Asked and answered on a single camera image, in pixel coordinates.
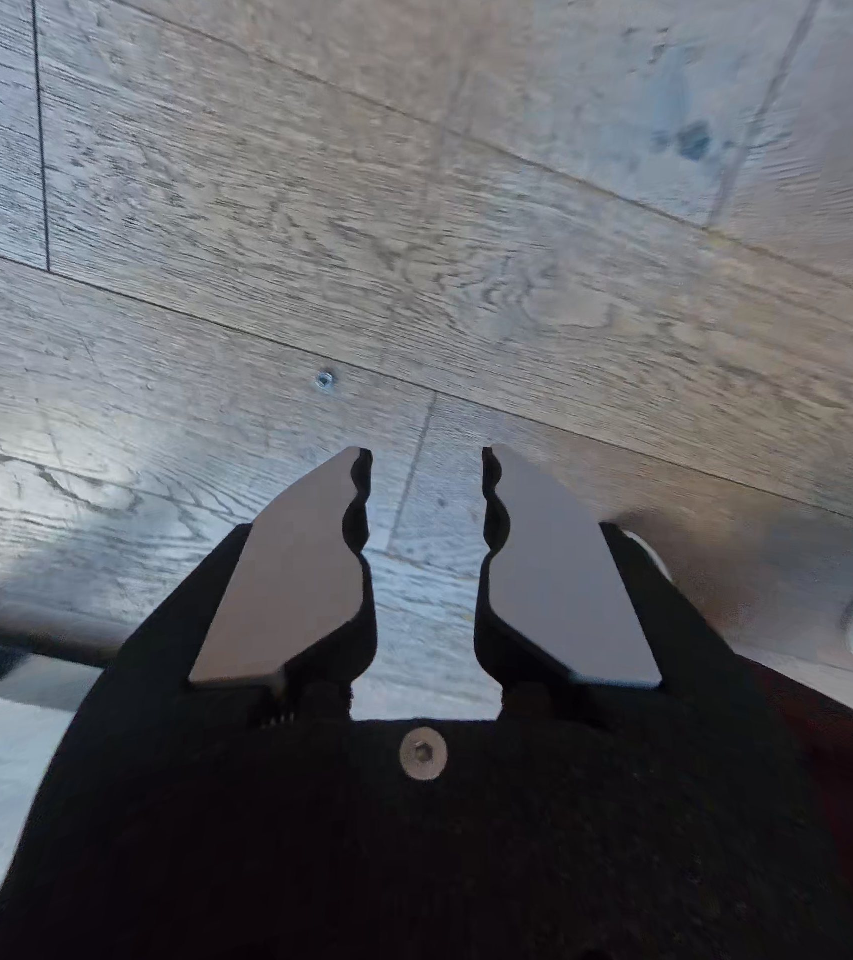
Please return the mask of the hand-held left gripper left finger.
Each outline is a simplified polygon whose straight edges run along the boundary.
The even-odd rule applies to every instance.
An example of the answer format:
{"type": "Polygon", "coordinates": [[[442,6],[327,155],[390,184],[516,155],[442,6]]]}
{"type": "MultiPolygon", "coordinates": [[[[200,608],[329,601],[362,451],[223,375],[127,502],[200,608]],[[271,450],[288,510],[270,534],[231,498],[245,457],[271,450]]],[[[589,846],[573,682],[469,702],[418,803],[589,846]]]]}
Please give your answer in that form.
{"type": "Polygon", "coordinates": [[[363,555],[372,465],[370,450],[348,447],[255,518],[188,676],[193,687],[270,684],[375,613],[363,555]]]}

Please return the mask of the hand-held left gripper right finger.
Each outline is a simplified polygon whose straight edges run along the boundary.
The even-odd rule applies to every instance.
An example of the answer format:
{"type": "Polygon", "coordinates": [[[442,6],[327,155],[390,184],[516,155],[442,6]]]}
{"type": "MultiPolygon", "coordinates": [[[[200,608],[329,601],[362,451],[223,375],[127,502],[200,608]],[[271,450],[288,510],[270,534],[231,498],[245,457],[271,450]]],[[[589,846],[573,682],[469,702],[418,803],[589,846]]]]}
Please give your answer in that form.
{"type": "Polygon", "coordinates": [[[506,445],[482,450],[486,503],[474,651],[504,687],[659,687],[661,669],[601,523],[506,445]]]}

